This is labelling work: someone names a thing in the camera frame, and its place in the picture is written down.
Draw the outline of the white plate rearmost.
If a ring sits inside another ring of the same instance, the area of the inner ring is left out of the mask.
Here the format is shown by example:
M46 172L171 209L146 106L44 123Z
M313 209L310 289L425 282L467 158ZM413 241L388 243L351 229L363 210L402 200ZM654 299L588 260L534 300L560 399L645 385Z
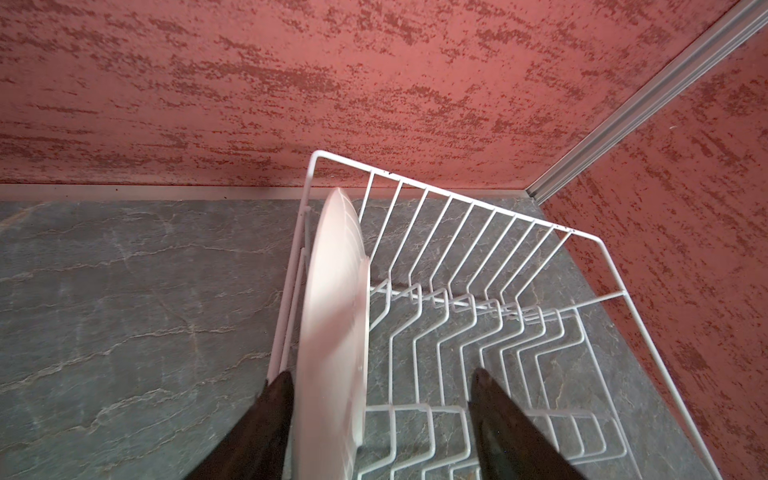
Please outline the white plate rearmost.
M363 443L370 259L341 189L327 197L310 255L296 365L292 473L349 479Z

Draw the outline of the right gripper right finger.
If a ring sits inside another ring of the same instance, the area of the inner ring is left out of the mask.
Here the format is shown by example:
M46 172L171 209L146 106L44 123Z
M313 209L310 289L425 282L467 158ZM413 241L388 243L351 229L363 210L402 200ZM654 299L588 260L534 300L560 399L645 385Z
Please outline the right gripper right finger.
M476 368L468 409L484 479L581 479L491 374Z

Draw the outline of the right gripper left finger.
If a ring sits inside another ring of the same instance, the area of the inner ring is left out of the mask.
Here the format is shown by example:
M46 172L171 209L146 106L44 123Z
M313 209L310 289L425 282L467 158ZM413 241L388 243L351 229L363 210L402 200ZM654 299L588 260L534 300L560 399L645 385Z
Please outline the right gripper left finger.
M265 385L253 405L188 479L280 479L294 408L288 371Z

